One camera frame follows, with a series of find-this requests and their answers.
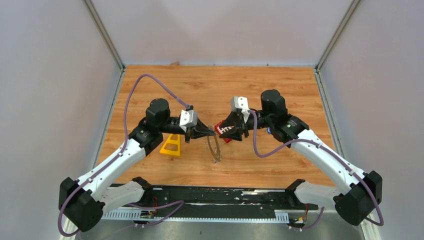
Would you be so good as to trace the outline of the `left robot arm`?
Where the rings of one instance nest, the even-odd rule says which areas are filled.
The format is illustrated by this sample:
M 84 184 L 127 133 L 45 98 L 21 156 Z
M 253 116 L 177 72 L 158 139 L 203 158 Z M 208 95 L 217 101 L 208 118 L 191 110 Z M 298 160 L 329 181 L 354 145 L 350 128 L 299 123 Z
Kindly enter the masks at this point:
M 151 185 L 141 177 L 110 188 L 129 167 L 147 157 L 164 140 L 163 134 L 184 136 L 190 140 L 214 136 L 215 131 L 198 118 L 189 105 L 177 117 L 171 116 L 166 99 L 152 100 L 145 117 L 124 139 L 122 145 L 100 165 L 73 180 L 64 179 L 59 186 L 58 222 L 66 216 L 81 232 L 92 229 L 102 216 L 121 206 L 138 203 L 142 207 L 153 201 Z

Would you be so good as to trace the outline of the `grey metal keyring disc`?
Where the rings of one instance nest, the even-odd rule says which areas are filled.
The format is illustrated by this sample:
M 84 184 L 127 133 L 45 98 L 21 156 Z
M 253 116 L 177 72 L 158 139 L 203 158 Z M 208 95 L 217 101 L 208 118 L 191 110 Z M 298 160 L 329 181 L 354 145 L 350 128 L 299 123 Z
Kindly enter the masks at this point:
M 214 135 L 213 136 L 207 136 L 206 139 L 207 139 L 209 151 L 212 155 L 212 162 L 214 164 L 218 164 L 222 159 L 221 149 L 220 149 L 220 145 L 219 145 L 219 138 L 218 138 L 216 131 L 213 129 L 213 127 L 211 125 L 208 125 L 207 127 L 210 130 L 214 131 Z

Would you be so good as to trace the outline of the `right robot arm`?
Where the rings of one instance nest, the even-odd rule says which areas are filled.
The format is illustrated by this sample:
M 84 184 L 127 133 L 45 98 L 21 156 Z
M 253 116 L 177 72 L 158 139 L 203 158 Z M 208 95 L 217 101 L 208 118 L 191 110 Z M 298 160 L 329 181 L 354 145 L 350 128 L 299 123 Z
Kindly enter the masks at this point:
M 378 218 L 372 223 L 383 226 L 382 176 L 376 171 L 364 171 L 331 149 L 303 120 L 289 113 L 286 100 L 278 90 L 263 91 L 260 102 L 261 109 L 255 110 L 246 97 L 233 97 L 231 112 L 221 123 L 221 127 L 229 130 L 221 138 L 242 141 L 249 135 L 256 138 L 260 129 L 269 129 L 281 148 L 290 148 L 306 157 L 334 184 L 329 187 L 299 179 L 285 195 L 286 204 L 292 209 L 303 204 L 332 209 L 353 226 L 370 221 L 370 214 L 376 212 Z

